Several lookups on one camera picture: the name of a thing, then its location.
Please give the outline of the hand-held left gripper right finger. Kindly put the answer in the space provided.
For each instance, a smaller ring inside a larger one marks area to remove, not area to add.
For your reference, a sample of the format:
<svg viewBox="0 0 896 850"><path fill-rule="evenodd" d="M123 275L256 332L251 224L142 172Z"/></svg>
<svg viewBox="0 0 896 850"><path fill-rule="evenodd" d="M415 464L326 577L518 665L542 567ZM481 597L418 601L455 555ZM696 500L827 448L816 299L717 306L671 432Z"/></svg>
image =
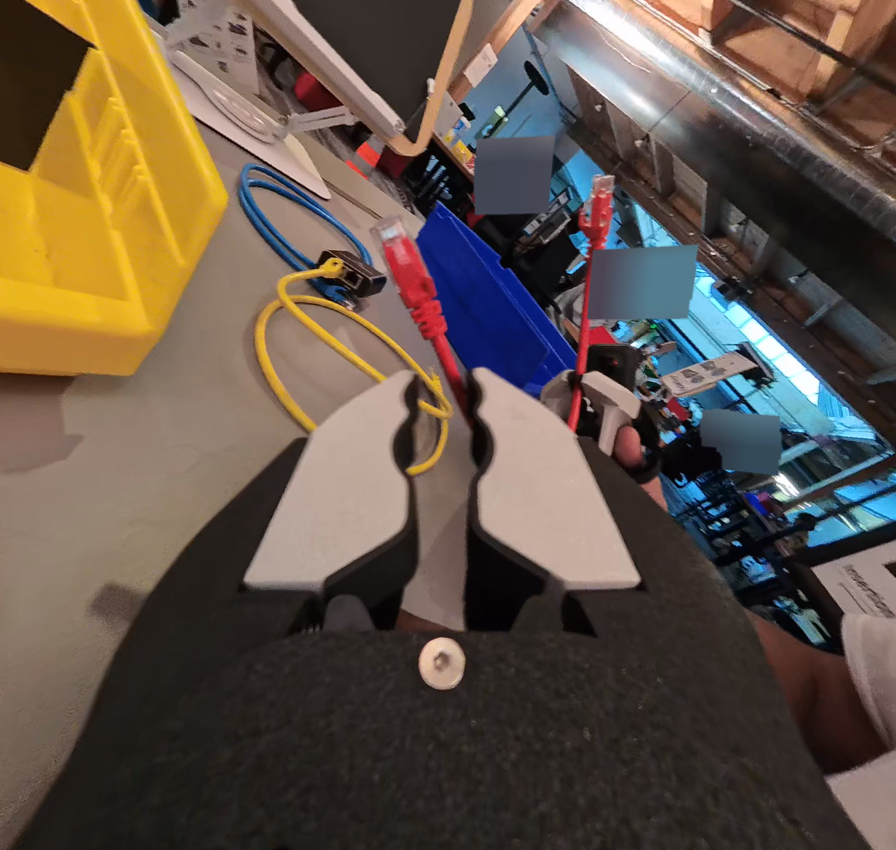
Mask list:
<svg viewBox="0 0 896 850"><path fill-rule="evenodd" d="M468 377L467 629L508 632L532 598L641 587L591 465L611 455L487 368Z"/></svg>

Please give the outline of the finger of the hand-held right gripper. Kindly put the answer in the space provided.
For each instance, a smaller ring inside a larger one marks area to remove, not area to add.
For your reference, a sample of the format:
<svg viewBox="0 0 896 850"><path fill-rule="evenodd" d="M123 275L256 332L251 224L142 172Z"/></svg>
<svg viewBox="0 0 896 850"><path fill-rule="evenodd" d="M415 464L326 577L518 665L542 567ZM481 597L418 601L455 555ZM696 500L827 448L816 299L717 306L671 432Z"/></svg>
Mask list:
<svg viewBox="0 0 896 850"><path fill-rule="evenodd" d="M540 393L541 404L562 420L569 420L574 411L581 414L581 376L562 372L547 383Z"/></svg>
<svg viewBox="0 0 896 850"><path fill-rule="evenodd" d="M612 455L619 431L634 426L641 413L641 401L627 387L601 373L586 373L581 392L597 419L596 441L600 452Z"/></svg>

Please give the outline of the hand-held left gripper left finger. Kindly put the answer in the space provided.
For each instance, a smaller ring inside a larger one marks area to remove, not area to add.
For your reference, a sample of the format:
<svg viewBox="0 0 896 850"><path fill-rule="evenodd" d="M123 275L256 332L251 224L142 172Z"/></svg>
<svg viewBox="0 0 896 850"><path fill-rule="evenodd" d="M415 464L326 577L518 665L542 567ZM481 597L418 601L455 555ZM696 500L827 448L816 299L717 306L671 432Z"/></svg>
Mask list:
<svg viewBox="0 0 896 850"><path fill-rule="evenodd" d="M244 576L251 590L359 599L394 627L420 561L409 468L420 381L399 371L330 414L308 438Z"/></svg>

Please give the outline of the blue plastic bin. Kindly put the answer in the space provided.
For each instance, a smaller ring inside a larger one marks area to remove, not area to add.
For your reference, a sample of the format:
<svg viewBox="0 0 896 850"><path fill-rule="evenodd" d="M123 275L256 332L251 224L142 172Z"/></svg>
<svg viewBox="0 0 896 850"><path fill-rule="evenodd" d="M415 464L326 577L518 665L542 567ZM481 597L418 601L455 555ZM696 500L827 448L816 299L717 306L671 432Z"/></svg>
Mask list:
<svg viewBox="0 0 896 850"><path fill-rule="evenodd" d="M417 236L463 366L485 367L538 397L576 352L498 254L441 203Z"/></svg>

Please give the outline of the black ethernet adapter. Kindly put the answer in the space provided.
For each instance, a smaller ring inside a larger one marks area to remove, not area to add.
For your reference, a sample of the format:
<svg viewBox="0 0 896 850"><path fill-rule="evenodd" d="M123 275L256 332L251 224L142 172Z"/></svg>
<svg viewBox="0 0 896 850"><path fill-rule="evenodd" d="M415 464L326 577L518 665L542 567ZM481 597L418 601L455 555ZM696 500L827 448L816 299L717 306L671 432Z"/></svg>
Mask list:
<svg viewBox="0 0 896 850"><path fill-rule="evenodd" d="M354 251L350 250L325 250L318 259L318 266L323 267L331 259L342 263L339 275L326 278L339 287L348 296L355 299L366 298L379 294L387 283L385 274L379 272L372 264L368 263Z"/></svg>

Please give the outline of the yellow plastic bin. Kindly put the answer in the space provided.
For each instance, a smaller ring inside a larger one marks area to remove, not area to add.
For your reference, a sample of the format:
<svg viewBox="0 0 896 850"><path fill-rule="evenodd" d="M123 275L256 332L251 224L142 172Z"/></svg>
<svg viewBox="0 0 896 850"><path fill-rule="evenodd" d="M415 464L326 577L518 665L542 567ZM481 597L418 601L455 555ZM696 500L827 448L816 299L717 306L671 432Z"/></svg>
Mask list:
<svg viewBox="0 0 896 850"><path fill-rule="evenodd" d="M1 163L1 370L133 374L228 204L137 0L26 0L94 46L28 172Z"/></svg>

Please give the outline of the person's right forearm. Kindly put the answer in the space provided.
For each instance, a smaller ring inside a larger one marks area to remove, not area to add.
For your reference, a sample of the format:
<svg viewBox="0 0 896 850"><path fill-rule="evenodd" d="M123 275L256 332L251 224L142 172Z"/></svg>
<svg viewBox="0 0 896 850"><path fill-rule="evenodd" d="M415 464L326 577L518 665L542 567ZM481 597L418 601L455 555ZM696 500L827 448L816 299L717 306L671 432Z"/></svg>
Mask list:
<svg viewBox="0 0 896 850"><path fill-rule="evenodd" d="M802 643L753 612L744 613L823 773L839 774L884 755L886 744L860 699L845 657Z"/></svg>

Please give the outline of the person's right hand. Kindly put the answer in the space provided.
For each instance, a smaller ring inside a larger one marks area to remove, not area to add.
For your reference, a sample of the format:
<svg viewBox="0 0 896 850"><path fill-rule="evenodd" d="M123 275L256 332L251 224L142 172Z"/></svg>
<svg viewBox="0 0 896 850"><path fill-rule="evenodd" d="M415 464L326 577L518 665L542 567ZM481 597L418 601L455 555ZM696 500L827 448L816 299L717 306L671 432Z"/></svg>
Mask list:
<svg viewBox="0 0 896 850"><path fill-rule="evenodd" d="M641 437L631 425L620 427L613 447L613 459L626 471L640 470L645 464Z"/></svg>

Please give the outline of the white stand base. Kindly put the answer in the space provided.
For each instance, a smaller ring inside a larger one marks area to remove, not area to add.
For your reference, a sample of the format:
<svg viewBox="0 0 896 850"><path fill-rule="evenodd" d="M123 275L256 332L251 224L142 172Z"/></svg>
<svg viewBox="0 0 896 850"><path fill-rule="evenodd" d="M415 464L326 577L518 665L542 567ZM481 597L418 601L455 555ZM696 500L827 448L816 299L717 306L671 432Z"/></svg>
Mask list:
<svg viewBox="0 0 896 850"><path fill-rule="evenodd" d="M354 125L357 118L346 106L275 117L184 51L171 48L161 39L158 44L190 114L198 123L227 138L302 189L330 200L330 190L298 136L339 125Z"/></svg>

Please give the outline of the black bin divider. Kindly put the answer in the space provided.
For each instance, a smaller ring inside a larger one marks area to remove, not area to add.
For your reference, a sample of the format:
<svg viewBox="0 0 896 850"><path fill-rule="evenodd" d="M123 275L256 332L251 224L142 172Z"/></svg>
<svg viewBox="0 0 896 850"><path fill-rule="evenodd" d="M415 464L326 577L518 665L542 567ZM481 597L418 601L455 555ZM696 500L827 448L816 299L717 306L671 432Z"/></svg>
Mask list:
<svg viewBox="0 0 896 850"><path fill-rule="evenodd" d="M26 0L1 0L1 162L28 172L87 53L87 39Z"/></svg>

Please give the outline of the silver ventilation duct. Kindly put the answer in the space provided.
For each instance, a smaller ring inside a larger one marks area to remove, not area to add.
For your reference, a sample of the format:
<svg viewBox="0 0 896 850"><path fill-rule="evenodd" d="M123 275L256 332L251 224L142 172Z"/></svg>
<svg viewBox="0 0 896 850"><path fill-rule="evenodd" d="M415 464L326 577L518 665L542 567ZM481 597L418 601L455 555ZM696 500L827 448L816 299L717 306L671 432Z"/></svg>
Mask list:
<svg viewBox="0 0 896 850"><path fill-rule="evenodd" d="M566 0L890 240L894 168L652 5Z"/></svg>

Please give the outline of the black board with wooden frame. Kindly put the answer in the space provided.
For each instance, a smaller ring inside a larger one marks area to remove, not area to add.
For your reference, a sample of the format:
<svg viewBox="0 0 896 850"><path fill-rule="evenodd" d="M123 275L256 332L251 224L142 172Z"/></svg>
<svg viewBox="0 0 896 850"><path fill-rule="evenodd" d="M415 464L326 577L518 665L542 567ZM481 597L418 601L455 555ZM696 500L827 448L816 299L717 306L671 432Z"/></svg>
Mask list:
<svg viewBox="0 0 896 850"><path fill-rule="evenodd" d="M239 1L396 153L427 147L474 0Z"/></svg>

